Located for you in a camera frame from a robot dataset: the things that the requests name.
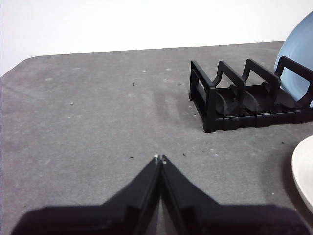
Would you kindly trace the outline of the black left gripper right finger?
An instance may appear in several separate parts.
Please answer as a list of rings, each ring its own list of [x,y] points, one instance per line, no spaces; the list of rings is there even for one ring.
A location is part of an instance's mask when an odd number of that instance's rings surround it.
[[[308,235],[295,211],[276,205],[222,205],[162,155],[162,199],[180,235]]]

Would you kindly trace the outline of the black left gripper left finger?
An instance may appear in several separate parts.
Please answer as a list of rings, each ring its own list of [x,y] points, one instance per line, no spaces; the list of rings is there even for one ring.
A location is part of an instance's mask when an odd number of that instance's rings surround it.
[[[25,213],[14,235],[143,235],[154,216],[162,161],[153,157],[139,174],[101,205],[49,206]]]

